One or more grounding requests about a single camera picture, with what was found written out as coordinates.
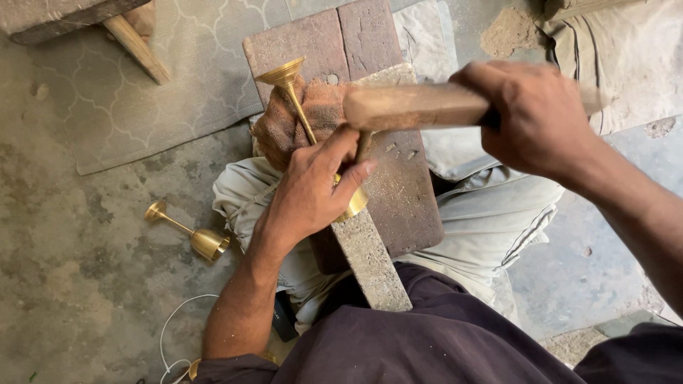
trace craftsman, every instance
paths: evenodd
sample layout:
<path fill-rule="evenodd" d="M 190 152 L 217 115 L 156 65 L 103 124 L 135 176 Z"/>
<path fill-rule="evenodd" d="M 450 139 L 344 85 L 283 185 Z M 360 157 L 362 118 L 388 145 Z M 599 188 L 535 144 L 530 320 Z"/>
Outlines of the craftsman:
<path fill-rule="evenodd" d="M 461 224 L 445 226 L 446 246 L 394 264 L 414 309 L 363 307 L 351 276 L 288 281 L 296 275 L 292 266 L 310 265 L 302 262 L 311 256 L 300 242 L 330 224 L 376 166 L 373 160 L 352 166 L 332 187 L 333 174 L 355 151 L 356 132 L 337 129 L 324 143 L 297 150 L 283 176 L 258 161 L 229 165 L 229 179 L 241 177 L 249 186 L 230 189 L 219 179 L 219 204 L 233 228 L 251 225 L 253 231 L 238 234 L 248 248 L 209 316 L 196 383 L 683 383 L 680 327 L 638 325 L 626 337 L 593 347 L 572 370 L 465 289 L 484 292 L 476 283 L 490 283 L 511 258 L 503 252 L 493 262 L 487 246 L 515 248 L 532 239 L 530 233 L 538 235 L 538 222 L 548 219 L 547 208 L 565 187 L 600 209 L 683 315 L 683 200 L 594 134 L 575 82 L 556 68 L 472 63 L 451 81 L 478 90 L 500 111 L 500 128 L 482 127 L 482 145 L 502 164 L 438 198 L 440 208 L 456 207 L 440 211 L 442 219 L 449 215 Z M 489 211 L 474 211 L 479 208 Z M 244 215 L 253 209 L 257 215 Z M 456 217 L 457 210 L 464 212 Z M 478 228 L 486 217 L 501 222 L 492 223 L 489 234 Z M 469 254 L 472 244 L 484 254 L 481 260 Z M 312 317 L 313 327 L 280 368 L 258 357 L 270 334 L 276 285 L 296 291 L 300 312 L 315 312 L 299 318 L 303 324 Z"/>

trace wooden board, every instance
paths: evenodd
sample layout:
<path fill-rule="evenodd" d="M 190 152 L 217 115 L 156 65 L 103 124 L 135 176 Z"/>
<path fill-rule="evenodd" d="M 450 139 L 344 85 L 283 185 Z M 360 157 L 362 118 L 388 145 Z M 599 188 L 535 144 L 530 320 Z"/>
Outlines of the wooden board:
<path fill-rule="evenodd" d="M 150 0 L 0 0 L 0 29 L 22 45 L 100 23 Z"/>

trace white trousers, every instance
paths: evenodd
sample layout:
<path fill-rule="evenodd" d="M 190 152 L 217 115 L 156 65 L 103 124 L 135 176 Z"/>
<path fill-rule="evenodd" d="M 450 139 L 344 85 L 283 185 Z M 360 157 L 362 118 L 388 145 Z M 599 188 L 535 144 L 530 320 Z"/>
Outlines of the white trousers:
<path fill-rule="evenodd" d="M 496 284 L 497 290 L 492 283 L 519 257 L 521 249 L 548 241 L 542 230 L 557 212 L 555 202 L 564 188 L 498 163 L 482 150 L 478 128 L 424 131 L 422 135 L 430 169 L 456 183 L 436 198 L 445 237 L 435 247 L 393 261 L 443 273 L 517 323 L 514 301 L 496 300 L 497 290 L 509 290 L 509 283 Z M 213 208 L 226 218 L 225 228 L 236 235 L 243 251 L 281 177 L 264 157 L 255 157 L 226 165 L 214 183 Z M 349 274 L 322 275 L 307 239 L 285 257 L 277 290 L 285 290 L 298 307 L 295 327 L 299 333 L 310 328 L 330 288 Z M 511 293 L 498 292 L 498 296 L 511 297 Z"/>

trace fingernail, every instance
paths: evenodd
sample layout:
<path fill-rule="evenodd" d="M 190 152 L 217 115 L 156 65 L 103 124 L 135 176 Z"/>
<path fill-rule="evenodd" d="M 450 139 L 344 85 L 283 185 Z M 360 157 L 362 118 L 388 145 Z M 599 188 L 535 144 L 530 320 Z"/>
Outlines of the fingernail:
<path fill-rule="evenodd" d="M 375 168 L 377 168 L 377 160 L 372 159 L 365 164 L 365 170 L 367 174 L 371 174 L 372 172 L 375 171 Z"/>

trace dark purple shirt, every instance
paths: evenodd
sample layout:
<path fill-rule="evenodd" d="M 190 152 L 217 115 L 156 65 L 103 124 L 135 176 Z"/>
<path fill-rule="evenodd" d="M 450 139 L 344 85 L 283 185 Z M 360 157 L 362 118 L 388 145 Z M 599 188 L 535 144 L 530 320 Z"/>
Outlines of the dark purple shirt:
<path fill-rule="evenodd" d="M 396 263 L 414 308 L 367 308 L 351 277 L 281 367 L 255 355 L 203 361 L 193 384 L 683 383 L 683 329 L 642 324 L 572 371 L 454 280 Z"/>

